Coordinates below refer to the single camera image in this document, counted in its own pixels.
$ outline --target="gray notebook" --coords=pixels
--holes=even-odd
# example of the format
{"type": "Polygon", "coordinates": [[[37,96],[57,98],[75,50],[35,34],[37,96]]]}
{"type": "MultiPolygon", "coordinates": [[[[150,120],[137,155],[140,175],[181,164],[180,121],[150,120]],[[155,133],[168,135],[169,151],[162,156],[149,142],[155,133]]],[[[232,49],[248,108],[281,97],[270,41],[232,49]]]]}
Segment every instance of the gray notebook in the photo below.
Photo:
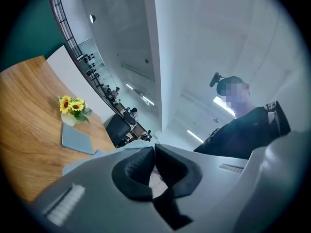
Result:
{"type": "Polygon", "coordinates": [[[82,153],[94,154],[91,139],[67,124],[63,124],[62,146],[82,153]]]}

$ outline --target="curved wooden desk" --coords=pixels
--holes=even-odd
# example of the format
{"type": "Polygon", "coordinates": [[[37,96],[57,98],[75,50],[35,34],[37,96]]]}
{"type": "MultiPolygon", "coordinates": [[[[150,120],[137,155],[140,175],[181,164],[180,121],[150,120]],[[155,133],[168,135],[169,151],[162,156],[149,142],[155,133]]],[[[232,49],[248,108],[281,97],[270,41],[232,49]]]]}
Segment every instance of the curved wooden desk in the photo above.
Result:
{"type": "MultiPolygon", "coordinates": [[[[90,157],[61,146],[58,96],[75,96],[43,56],[3,71],[0,90],[1,162],[17,195],[32,201],[61,177],[66,164],[90,157]]],[[[74,128],[90,135],[94,151],[114,150],[101,119],[93,113],[89,121],[74,128]]]]}

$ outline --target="office chair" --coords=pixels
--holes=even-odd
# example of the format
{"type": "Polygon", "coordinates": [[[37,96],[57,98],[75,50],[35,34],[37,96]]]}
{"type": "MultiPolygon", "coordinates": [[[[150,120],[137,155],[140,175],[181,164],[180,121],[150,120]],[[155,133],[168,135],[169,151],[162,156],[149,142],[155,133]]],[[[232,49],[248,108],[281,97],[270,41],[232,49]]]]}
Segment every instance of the office chair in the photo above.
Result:
{"type": "Polygon", "coordinates": [[[116,147],[121,140],[131,131],[131,126],[118,114],[115,114],[109,122],[106,131],[116,147]]]}

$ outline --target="teal wall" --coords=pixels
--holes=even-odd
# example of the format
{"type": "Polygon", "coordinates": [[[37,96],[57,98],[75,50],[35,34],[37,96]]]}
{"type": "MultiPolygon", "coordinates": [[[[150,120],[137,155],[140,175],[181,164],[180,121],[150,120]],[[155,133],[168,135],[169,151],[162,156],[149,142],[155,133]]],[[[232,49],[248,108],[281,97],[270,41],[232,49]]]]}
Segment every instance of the teal wall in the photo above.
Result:
{"type": "Polygon", "coordinates": [[[49,0],[31,0],[7,37],[0,71],[40,55],[48,58],[65,42],[49,0]]]}

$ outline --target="microphone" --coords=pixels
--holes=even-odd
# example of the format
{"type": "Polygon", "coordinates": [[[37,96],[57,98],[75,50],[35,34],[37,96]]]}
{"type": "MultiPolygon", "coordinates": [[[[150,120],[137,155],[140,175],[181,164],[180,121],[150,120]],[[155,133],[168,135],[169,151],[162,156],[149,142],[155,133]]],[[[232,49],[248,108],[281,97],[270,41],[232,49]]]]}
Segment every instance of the microphone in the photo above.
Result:
{"type": "Polygon", "coordinates": [[[219,75],[218,72],[215,72],[214,77],[212,78],[212,81],[209,83],[209,86],[213,87],[216,83],[219,82],[220,78],[221,78],[221,75],[219,75]]]}

